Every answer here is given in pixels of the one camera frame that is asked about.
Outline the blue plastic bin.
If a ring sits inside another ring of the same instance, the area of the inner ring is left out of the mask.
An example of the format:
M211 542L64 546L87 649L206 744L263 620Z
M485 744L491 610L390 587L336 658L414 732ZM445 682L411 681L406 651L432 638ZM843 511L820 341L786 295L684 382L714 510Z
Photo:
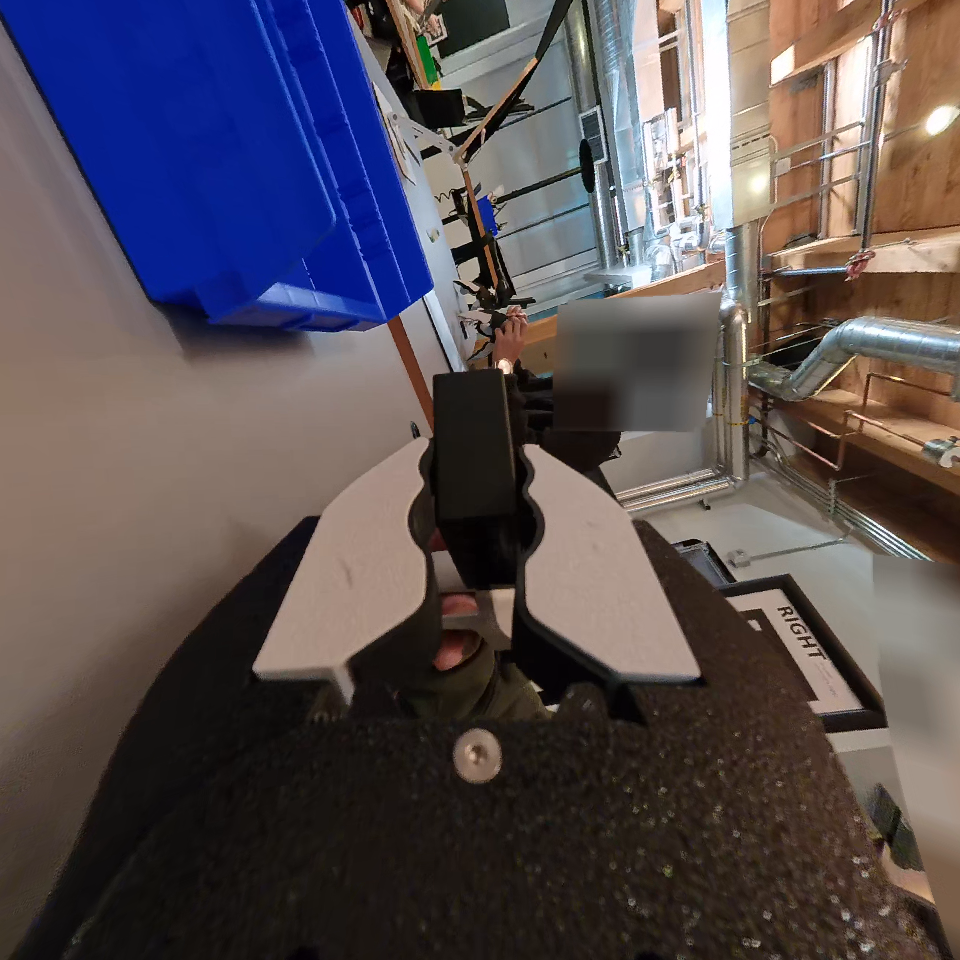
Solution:
M333 1L4 1L149 298L217 327L385 325L434 288Z

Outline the person's right hand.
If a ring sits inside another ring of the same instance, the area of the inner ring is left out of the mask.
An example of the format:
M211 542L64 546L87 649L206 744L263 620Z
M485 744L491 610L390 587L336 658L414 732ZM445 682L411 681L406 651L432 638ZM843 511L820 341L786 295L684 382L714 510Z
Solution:
M433 667L438 673L448 673L490 652L489 645L479 632L469 629L479 615L474 594L454 593L441 598L441 626L443 627L438 653Z

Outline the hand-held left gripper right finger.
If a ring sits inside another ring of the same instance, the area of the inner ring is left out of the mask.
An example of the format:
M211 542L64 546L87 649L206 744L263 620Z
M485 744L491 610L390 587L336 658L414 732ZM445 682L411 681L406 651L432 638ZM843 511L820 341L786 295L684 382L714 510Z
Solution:
M617 499L534 444L521 462L534 518L513 606L521 669L546 690L698 683L690 643Z

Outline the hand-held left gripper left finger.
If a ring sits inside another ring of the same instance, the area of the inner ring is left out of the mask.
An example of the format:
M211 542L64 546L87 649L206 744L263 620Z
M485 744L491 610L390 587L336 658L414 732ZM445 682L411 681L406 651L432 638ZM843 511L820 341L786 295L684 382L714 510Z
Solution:
M400 690L425 674L442 638L431 539L427 438L354 481L325 509L256 660L263 682L326 681Z

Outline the angled silver ventilation duct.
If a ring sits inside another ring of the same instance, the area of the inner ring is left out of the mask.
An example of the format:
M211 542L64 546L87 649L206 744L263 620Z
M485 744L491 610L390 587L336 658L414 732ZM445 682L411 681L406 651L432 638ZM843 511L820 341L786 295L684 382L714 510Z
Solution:
M916 367L952 377L959 397L959 329L943 323L863 317L828 332L796 370L768 362L750 366L750 387L782 402L816 397L858 358Z

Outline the white metal bracket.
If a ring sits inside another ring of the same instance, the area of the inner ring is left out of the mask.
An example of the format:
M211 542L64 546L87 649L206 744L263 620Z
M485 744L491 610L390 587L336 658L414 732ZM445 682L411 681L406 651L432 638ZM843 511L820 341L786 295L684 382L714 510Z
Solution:
M420 141L423 141L428 147L437 149L442 156L450 159L462 172L469 170L469 163L461 155L462 150L453 144L449 138L443 137L437 131L417 123L402 110L394 108L392 102L375 82L371 83L371 88L387 136L393 162L402 184L409 183L412 186L418 184L416 170L423 168L423 159L420 152L414 150L412 144Z

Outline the slim silver pipe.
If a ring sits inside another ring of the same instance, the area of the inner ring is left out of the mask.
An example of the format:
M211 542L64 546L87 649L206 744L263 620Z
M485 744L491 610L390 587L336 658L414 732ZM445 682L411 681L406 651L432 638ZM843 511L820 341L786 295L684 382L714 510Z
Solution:
M724 495L740 491L750 478L749 340L760 310L763 222L752 220L726 234L711 396L715 467Z

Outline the large corrugated silver duct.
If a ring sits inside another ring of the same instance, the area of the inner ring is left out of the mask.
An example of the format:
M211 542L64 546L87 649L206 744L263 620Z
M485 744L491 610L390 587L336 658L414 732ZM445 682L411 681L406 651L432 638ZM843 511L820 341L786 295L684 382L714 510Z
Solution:
M564 29L578 120L579 114L600 105L606 126L606 163L594 165L585 141L581 143L581 163L583 185L590 198L598 263L602 274L611 276L629 271L631 255L615 130L614 87L618 73L604 51L601 5L601 2L571 2Z

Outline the black port box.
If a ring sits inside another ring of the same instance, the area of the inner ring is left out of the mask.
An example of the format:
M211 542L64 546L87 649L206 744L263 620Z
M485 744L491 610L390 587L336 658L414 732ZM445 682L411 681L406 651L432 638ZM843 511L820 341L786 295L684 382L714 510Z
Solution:
M433 389L438 532L467 587L514 588L534 520L522 496L526 471L505 376L493 369L438 374Z

